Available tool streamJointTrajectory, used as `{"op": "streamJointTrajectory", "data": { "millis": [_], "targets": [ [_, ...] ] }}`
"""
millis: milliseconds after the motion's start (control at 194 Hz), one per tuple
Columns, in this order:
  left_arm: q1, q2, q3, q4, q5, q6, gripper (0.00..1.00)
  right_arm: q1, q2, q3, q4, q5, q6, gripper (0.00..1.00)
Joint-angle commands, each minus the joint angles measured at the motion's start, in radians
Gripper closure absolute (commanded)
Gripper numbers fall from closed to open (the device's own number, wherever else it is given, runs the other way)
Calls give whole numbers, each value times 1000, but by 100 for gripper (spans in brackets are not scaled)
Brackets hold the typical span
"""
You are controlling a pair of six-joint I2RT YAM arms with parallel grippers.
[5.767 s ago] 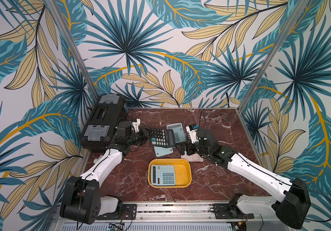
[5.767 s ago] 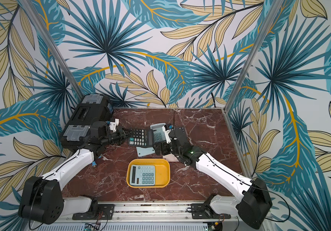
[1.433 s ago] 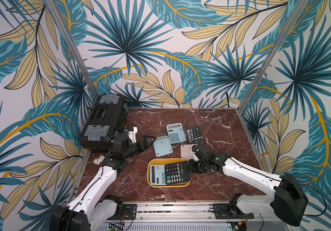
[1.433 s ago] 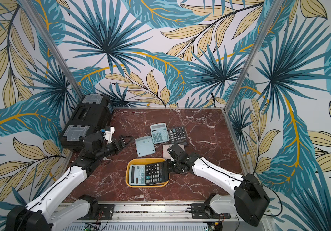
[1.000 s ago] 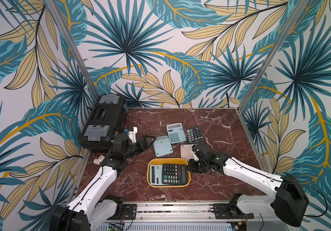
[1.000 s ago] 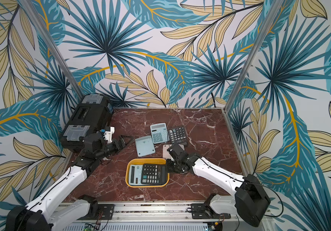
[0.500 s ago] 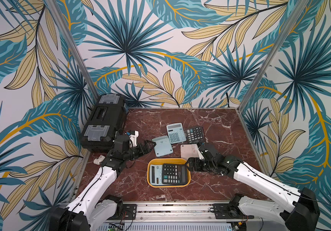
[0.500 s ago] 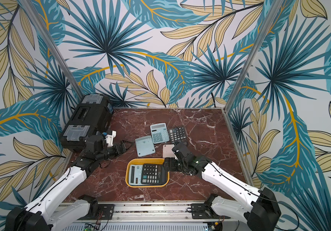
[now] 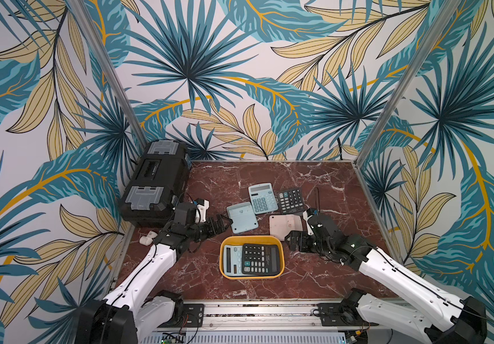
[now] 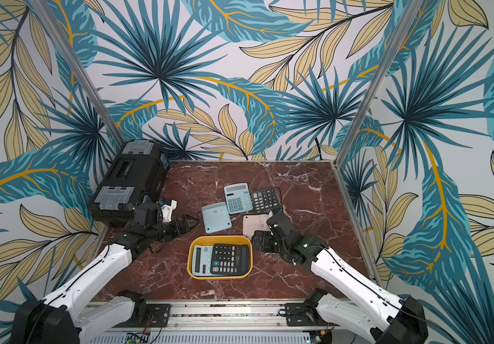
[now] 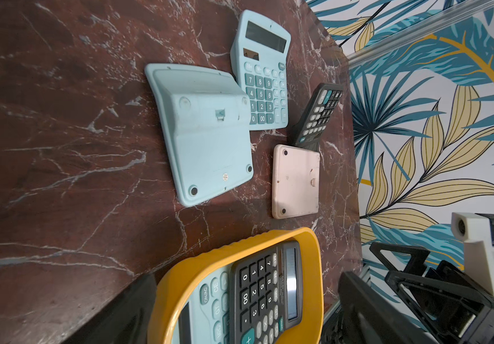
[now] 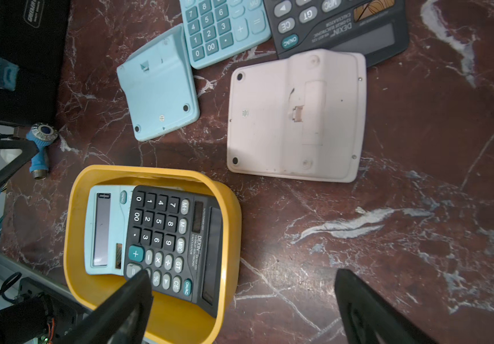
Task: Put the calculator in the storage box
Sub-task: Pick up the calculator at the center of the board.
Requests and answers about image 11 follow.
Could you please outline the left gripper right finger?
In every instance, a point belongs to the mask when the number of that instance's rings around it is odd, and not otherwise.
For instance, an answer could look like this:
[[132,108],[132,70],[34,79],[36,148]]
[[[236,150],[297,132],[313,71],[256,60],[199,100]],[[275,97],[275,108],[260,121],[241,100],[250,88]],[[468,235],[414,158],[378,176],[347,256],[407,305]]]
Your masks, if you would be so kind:
[[344,343],[433,343],[354,272],[339,282]]

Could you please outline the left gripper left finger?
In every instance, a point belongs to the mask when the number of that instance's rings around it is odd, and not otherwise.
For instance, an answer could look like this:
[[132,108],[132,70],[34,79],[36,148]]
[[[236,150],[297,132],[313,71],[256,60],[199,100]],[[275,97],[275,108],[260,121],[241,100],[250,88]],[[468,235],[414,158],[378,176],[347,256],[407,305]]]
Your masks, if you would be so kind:
[[67,338],[65,343],[146,343],[157,284],[142,275]]

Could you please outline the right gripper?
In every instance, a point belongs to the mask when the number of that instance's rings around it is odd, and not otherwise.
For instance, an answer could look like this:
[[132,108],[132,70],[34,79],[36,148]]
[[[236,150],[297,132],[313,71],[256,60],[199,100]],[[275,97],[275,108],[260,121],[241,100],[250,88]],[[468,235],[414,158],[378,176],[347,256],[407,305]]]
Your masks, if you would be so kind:
[[446,260],[428,266],[425,247],[373,242],[370,251],[388,270],[390,289],[423,310],[438,343],[494,343],[494,296],[459,268]]

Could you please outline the light blue calculator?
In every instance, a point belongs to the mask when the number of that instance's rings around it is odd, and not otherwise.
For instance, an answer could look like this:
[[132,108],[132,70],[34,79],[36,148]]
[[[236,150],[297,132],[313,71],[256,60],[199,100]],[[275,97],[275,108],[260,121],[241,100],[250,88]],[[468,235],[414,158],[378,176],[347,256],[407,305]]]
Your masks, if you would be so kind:
[[231,265],[211,272],[190,294],[175,326],[173,343],[229,343]]

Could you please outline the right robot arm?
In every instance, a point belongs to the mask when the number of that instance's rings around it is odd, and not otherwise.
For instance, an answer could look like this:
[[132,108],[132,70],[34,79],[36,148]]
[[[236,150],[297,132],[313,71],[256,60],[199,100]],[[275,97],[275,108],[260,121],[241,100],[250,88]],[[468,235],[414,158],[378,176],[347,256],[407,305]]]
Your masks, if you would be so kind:
[[494,343],[494,296],[447,261],[429,268],[424,247],[373,242],[385,281],[439,343]]

